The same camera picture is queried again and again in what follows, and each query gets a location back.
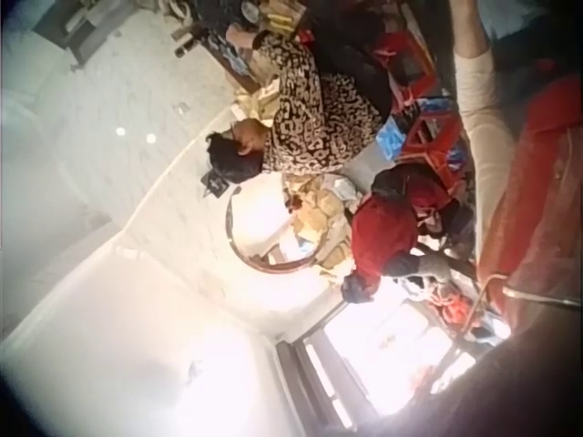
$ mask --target leopard print top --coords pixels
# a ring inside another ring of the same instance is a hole
[[[265,145],[263,171],[332,172],[374,141],[382,118],[352,78],[320,76],[312,53],[281,35],[261,33],[253,48],[280,70],[280,108]]]

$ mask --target red cloth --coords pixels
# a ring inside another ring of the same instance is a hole
[[[415,209],[429,213],[447,205],[451,198],[432,179],[423,175],[408,175],[406,196]]]
[[[501,273],[517,290],[547,294],[577,271],[573,254],[581,235],[582,132],[578,75],[559,79],[533,99],[506,193],[480,255],[480,282]],[[507,299],[504,285],[501,279],[490,281],[488,296],[515,330],[527,305]]]
[[[359,207],[352,228],[356,271],[368,286],[378,284],[391,257],[409,252],[417,242],[417,219],[411,207],[377,195]]]

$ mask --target white sleeve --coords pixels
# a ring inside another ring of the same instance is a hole
[[[515,141],[496,107],[490,50],[468,59],[455,55],[457,102],[476,168],[476,255],[504,195]]]

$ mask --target white ceiling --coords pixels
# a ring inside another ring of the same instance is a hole
[[[127,227],[121,244],[147,250],[195,291],[269,335],[290,327],[326,283],[310,271],[273,277],[245,266],[224,232],[228,196],[204,198],[199,182],[205,132],[233,119],[222,69],[200,47],[175,58],[174,25],[140,11],[73,72],[72,56],[32,33],[31,19],[4,38],[3,92],[75,192]]]

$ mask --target black hair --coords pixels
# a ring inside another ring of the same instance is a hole
[[[263,153],[251,152],[240,155],[240,142],[214,133],[207,137],[210,164],[224,179],[240,184],[255,178],[263,168]]]
[[[372,298],[364,291],[363,280],[355,271],[344,277],[340,291],[346,303],[366,303],[372,301]]]

